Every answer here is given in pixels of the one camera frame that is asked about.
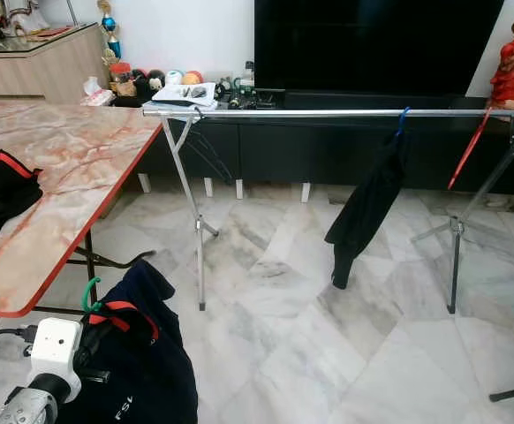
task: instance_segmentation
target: blue ornament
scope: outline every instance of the blue ornament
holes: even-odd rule
[[[108,47],[110,47],[110,50],[114,52],[118,59],[122,58],[122,48],[119,45],[119,40],[114,35],[111,35],[108,39]]]
[[[116,21],[108,13],[104,13],[102,26],[106,31],[112,32],[116,29]]]

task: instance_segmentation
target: navy jacket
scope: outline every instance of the navy jacket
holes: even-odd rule
[[[101,300],[104,307],[85,317],[83,338],[100,325],[113,327],[86,364],[110,371],[110,379],[83,381],[77,398],[60,409],[58,423],[197,422],[193,366],[178,317],[164,304],[174,292],[159,271],[138,261]]]

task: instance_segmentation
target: paper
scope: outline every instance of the paper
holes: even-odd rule
[[[193,94],[204,90],[201,97],[193,97]],[[199,106],[210,106],[214,100],[215,82],[205,82],[204,84],[193,84],[191,86],[168,85],[159,90],[151,100],[154,102],[184,102],[184,106],[189,104]]]
[[[168,104],[161,102],[145,102],[143,103],[143,110],[195,110],[198,108],[202,115],[204,115],[204,110],[216,110],[218,107],[218,102],[213,100],[209,106],[199,106],[197,104],[192,104],[190,106],[177,106],[176,104]],[[178,119],[179,121],[188,120],[187,117],[174,117],[173,119]],[[200,121],[199,117],[195,117],[193,122],[196,123]]]

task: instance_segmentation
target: red stripe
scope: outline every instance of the red stripe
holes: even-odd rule
[[[111,310],[118,310],[118,309],[133,309],[134,311],[137,311],[137,307],[133,303],[125,302],[123,300],[116,300],[114,302],[108,302],[106,303],[106,306],[109,307]],[[154,340],[159,339],[159,328],[155,325],[153,320],[149,318],[147,315],[142,314],[143,317],[149,322],[149,325],[151,326],[151,334],[153,336]]]
[[[105,316],[100,315],[90,315],[88,317],[88,323],[96,325],[102,324],[106,320],[110,320],[112,324],[121,329],[123,332],[126,332],[130,329],[130,324],[122,320],[121,318],[117,318],[116,316],[111,316],[110,318],[106,318]]]
[[[23,178],[31,178],[33,176],[31,172],[26,170],[23,166],[21,166],[19,163],[17,163],[11,157],[4,153],[0,153],[0,162],[7,163],[10,166],[10,168],[15,170]]]
[[[113,302],[108,302],[106,304],[107,307],[109,307],[111,310],[115,311],[118,309],[133,309],[134,311],[137,311],[137,307],[133,303],[130,302],[124,302],[123,300],[115,300]]]
[[[100,315],[90,315],[88,317],[88,323],[90,324],[101,324],[103,323],[104,321],[106,321],[108,318],[106,318],[105,316],[100,316]]]
[[[116,327],[121,329],[124,333],[127,332],[127,330],[130,329],[130,324],[122,320],[121,318],[117,318],[116,316],[112,316],[110,318],[110,321],[112,321],[112,324],[114,324]]]

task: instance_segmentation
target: white wall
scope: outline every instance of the white wall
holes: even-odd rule
[[[124,60],[133,67],[241,73],[253,59],[253,0],[111,0]],[[72,0],[81,22],[102,18],[95,0]],[[40,0],[51,23],[69,23],[65,0]],[[488,96],[500,48],[512,40],[514,0],[505,0],[467,95]]]
[[[501,47],[514,40],[514,34],[510,30],[514,22],[514,0],[504,0],[504,6],[498,15],[493,33],[488,39],[488,44],[480,58],[477,71],[472,77],[467,90],[469,96],[488,97],[491,92],[490,79],[495,75],[500,60]]]

